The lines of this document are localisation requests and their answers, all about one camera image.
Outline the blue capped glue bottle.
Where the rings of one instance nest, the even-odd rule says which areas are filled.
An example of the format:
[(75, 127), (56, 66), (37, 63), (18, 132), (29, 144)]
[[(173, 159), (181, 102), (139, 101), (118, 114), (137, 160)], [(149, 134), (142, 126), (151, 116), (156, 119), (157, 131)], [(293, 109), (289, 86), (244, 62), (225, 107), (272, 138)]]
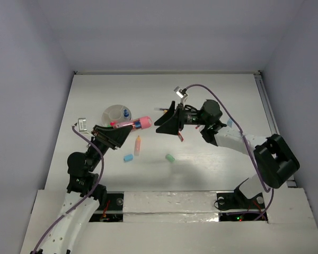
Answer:
[(127, 109), (124, 109), (123, 116), (124, 116), (124, 118), (128, 118), (129, 117), (129, 111)]

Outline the pink crayon bottle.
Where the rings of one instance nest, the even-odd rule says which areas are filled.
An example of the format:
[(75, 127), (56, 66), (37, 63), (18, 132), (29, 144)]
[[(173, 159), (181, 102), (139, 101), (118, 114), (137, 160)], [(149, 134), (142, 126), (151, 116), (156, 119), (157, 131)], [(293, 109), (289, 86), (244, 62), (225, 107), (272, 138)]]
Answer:
[(143, 129), (150, 128), (152, 124), (153, 124), (153, 121), (149, 116), (143, 116), (128, 122), (116, 123), (113, 125), (113, 127), (116, 129), (116, 128), (121, 128), (124, 126), (132, 126), (133, 130), (143, 130)]

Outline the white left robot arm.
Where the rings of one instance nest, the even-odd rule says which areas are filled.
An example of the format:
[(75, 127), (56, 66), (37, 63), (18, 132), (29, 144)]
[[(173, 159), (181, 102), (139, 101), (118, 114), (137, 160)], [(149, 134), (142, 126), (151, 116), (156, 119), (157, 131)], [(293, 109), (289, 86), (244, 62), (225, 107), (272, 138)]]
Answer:
[(104, 166), (104, 155), (109, 149), (121, 148), (132, 127), (115, 129), (95, 125), (89, 139), (79, 132), (78, 124), (74, 124), (72, 130), (87, 142), (87, 151), (68, 156), (69, 183), (64, 201), (57, 219), (41, 236), (32, 253), (74, 253), (93, 213), (108, 206), (107, 189), (100, 184), (103, 173), (93, 171), (98, 165)]

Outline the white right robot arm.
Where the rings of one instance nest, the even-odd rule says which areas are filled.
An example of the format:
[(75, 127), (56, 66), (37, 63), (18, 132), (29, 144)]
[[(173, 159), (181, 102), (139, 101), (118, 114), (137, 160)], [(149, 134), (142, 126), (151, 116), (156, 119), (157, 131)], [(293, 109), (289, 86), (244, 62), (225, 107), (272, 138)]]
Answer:
[(265, 189), (280, 188), (300, 168), (291, 148), (278, 134), (258, 137), (244, 134), (223, 123), (220, 105), (206, 100), (200, 109), (172, 102), (169, 109), (155, 121), (156, 133), (179, 135), (186, 125), (200, 125), (200, 134), (209, 144), (248, 156), (255, 174), (241, 182), (232, 192), (219, 193), (214, 202), (220, 211), (249, 210)]

